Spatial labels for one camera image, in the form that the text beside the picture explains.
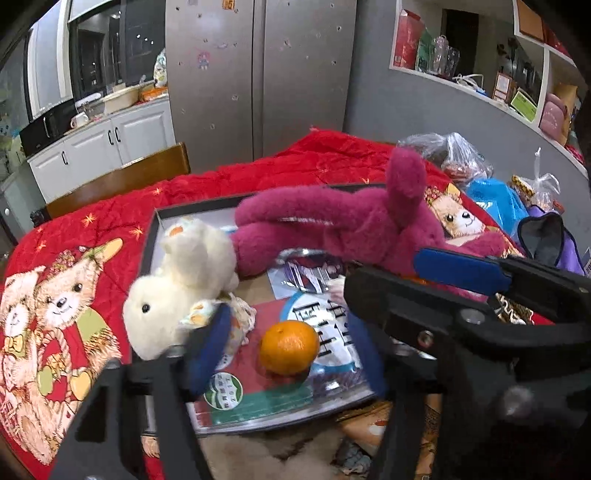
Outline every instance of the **blue gripper pad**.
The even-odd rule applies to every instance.
[[[386,395],[386,381],[384,380],[384,362],[372,341],[363,320],[357,318],[350,310],[347,312],[347,327],[355,345],[355,350],[361,360],[363,373],[369,386],[379,397]]]
[[[487,296],[507,291],[511,285],[511,277],[495,260],[436,248],[419,250],[414,257],[414,269],[425,280]]]
[[[222,303],[213,314],[209,325],[191,333],[191,335],[202,333],[207,336],[203,339],[199,351],[187,358],[189,390],[193,395],[201,395],[208,388],[209,380],[222,358],[223,349],[230,336],[231,325],[230,305]]]

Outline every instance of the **blue bag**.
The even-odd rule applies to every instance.
[[[473,180],[465,193],[478,206],[485,209],[499,227],[511,237],[517,232],[519,221],[528,216],[516,192],[500,180]]]

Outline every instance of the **red box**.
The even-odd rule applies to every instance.
[[[398,33],[394,47],[394,66],[414,70],[418,41],[425,30],[421,17],[410,10],[402,10],[398,19]]]

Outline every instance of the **green circular logo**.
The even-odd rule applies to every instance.
[[[216,410],[231,410],[242,401],[242,393],[240,380],[227,372],[218,372],[211,377],[203,397]]]

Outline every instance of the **cartoon bear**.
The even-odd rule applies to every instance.
[[[30,329],[35,312],[34,289],[39,273],[45,267],[36,267],[26,273],[17,273],[6,279],[0,301],[0,323],[4,345],[0,351],[0,383],[8,391],[22,388],[37,373],[37,348]]]
[[[430,188],[425,197],[446,232],[448,244],[460,247],[484,233],[484,223],[462,206],[459,194],[442,193]]]
[[[51,460],[47,436],[57,425],[56,414],[44,398],[39,398],[37,384],[38,345],[40,336],[33,330],[34,289],[45,267],[7,278],[0,302],[0,323],[4,341],[0,351],[0,418],[2,426],[17,444],[40,461]]]
[[[82,401],[105,363],[121,357],[119,341],[91,305],[104,263],[122,247],[116,238],[96,248],[62,252],[35,295],[37,322],[50,339],[39,366],[41,395]],[[82,256],[77,260],[75,254]],[[71,365],[59,358],[67,348]]]

